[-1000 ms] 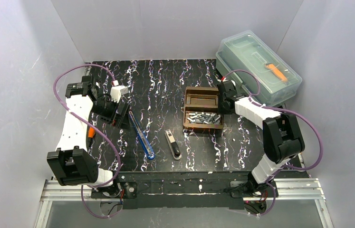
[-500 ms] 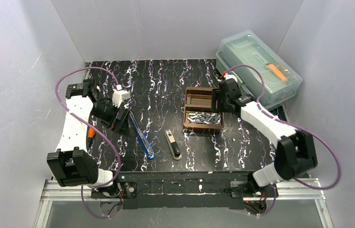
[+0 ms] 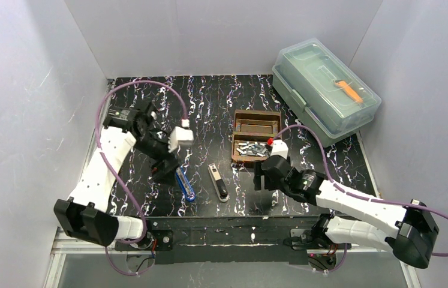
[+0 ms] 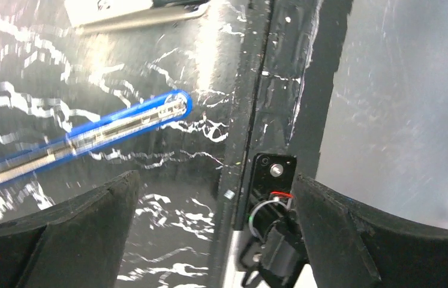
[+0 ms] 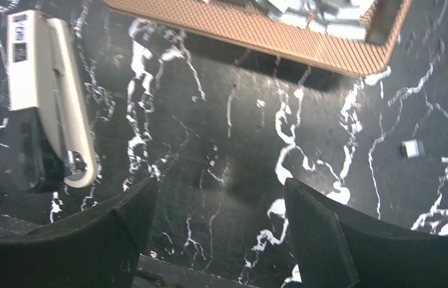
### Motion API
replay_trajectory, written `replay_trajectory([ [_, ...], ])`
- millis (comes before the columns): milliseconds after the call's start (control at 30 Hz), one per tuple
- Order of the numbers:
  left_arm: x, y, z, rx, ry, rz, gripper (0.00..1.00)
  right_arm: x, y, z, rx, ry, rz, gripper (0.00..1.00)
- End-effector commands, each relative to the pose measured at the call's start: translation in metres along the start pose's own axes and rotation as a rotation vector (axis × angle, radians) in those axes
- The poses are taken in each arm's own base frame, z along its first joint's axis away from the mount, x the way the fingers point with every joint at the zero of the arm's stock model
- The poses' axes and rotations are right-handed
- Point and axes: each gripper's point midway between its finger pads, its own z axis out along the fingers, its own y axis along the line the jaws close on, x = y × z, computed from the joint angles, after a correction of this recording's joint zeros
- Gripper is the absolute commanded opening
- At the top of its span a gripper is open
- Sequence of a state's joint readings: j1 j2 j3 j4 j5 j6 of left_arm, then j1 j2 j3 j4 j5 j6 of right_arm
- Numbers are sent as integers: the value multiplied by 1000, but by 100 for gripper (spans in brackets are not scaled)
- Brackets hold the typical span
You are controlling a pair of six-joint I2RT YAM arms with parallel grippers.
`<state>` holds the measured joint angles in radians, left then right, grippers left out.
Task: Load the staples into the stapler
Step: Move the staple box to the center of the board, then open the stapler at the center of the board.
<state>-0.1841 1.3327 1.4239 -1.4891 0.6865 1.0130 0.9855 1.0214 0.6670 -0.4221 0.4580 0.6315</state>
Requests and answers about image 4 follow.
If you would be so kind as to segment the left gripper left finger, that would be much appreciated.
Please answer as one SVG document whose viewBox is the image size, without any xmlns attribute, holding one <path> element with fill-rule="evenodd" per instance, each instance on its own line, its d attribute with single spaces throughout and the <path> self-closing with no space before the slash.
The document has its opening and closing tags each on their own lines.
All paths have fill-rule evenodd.
<svg viewBox="0 0 448 288">
<path fill-rule="evenodd" d="M 128 171 L 1 223 L 0 287 L 113 287 L 139 194 L 139 173 Z"/>
</svg>

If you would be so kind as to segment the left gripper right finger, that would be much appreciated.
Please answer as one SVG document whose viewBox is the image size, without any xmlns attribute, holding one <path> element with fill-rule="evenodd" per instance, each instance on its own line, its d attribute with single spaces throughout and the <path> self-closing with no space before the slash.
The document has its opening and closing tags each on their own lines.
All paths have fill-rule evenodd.
<svg viewBox="0 0 448 288">
<path fill-rule="evenodd" d="M 448 229 L 386 213 L 302 175 L 292 193 L 318 287 L 448 287 Z"/>
</svg>

